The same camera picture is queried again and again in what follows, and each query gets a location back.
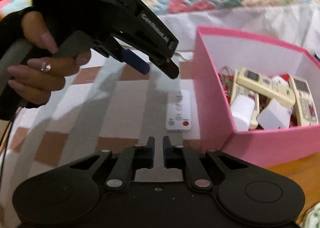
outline ring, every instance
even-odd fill
[[[50,70],[51,70],[51,64],[42,63],[42,65],[41,65],[41,71],[42,72],[47,73]]]

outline checkered tablecloth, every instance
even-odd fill
[[[148,57],[135,51],[141,58]],[[183,57],[192,59],[192,53]],[[92,51],[90,62],[76,76],[67,78],[66,87],[52,93],[49,103],[38,109],[23,109],[15,121],[5,160],[0,193],[0,221],[14,228],[19,219],[11,198],[15,188],[27,178],[82,158],[95,151],[114,153],[137,143],[156,138],[155,167],[141,169],[136,181],[182,180],[178,169],[165,169],[162,138],[169,135],[173,144],[200,148],[200,133],[191,74],[192,62],[174,57],[179,78],[171,80],[151,64],[148,75],[130,66],[107,59]],[[165,128],[167,94],[171,90],[191,94],[192,129],[167,132]]]

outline fingernail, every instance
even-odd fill
[[[18,83],[15,80],[8,80],[8,84],[15,91],[25,91],[27,89],[27,86],[25,86],[21,83]]]
[[[55,53],[58,51],[56,41],[52,37],[49,31],[43,33],[41,36],[41,42],[47,48],[50,53]]]
[[[27,78],[28,77],[28,68],[24,66],[9,66],[7,69],[8,73],[14,77]]]
[[[43,63],[44,63],[43,59],[36,59],[36,58],[30,59],[27,61],[28,66],[35,70],[40,70]]]
[[[76,57],[76,65],[78,66],[85,65],[89,62],[90,58],[91,58],[90,52],[81,53]]]

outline cable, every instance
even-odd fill
[[[2,177],[3,177],[3,173],[4,173],[4,163],[5,163],[5,156],[7,154],[7,150],[8,150],[8,146],[9,146],[9,138],[11,135],[11,131],[12,131],[12,127],[14,124],[15,119],[17,118],[19,112],[20,112],[21,108],[19,108],[16,112],[16,114],[14,115],[14,118],[10,121],[10,123],[8,124],[7,128],[5,129],[5,132],[3,133],[2,136],[2,142],[5,142],[5,147],[4,147],[4,151],[3,151],[3,158],[1,160],[1,169],[0,169],[0,192],[1,192],[1,186],[2,186]]]

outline white remote control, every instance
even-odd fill
[[[168,93],[166,128],[168,131],[191,129],[190,92],[186,90]]]

